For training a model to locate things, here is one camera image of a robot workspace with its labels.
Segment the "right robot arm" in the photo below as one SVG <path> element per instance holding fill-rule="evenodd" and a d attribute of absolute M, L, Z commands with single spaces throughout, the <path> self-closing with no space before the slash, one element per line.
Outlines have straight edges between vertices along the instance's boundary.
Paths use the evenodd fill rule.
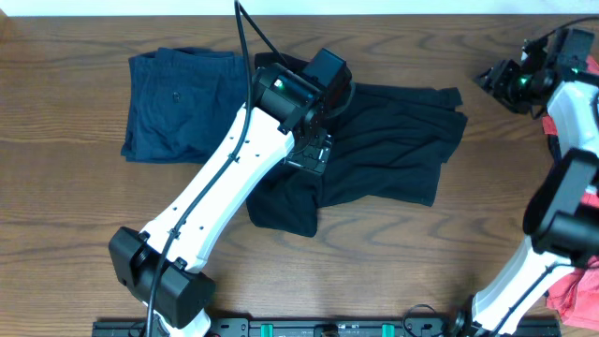
<path fill-rule="evenodd" d="M 532 305 L 598 253 L 598 210 L 584 203 L 598 189 L 598 76 L 588 58 L 592 32 L 566 23 L 525 41 L 520 61 L 502 60 L 478 86 L 510 111 L 552 119 L 560 159 L 523 217 L 524 239 L 497 277 L 448 326 L 447 336 L 514 336 Z"/>

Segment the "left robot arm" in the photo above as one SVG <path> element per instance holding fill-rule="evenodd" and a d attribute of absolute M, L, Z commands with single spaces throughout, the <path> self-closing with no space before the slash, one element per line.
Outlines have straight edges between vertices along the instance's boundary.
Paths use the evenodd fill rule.
<path fill-rule="evenodd" d="M 279 164 L 320 175 L 332 137 L 323 126 L 355 89 L 345 60 L 320 50 L 302 70 L 259 68 L 222 142 L 180 195 L 142 230 L 121 227 L 109 242 L 120 284 L 147 309 L 134 336 L 204 336 L 215 291 L 203 273 L 213 247 L 262 178 Z"/>

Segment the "black polo shirt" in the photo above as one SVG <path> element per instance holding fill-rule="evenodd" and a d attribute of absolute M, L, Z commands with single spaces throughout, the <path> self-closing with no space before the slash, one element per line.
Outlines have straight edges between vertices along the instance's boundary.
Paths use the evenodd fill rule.
<path fill-rule="evenodd" d="M 313 237 L 325 207 L 366 196 L 434 203 L 468 122 L 460 91 L 358 83 L 342 102 L 325 123 L 333 144 L 324 173 L 273 168 L 246 199 L 255 226 Z"/>

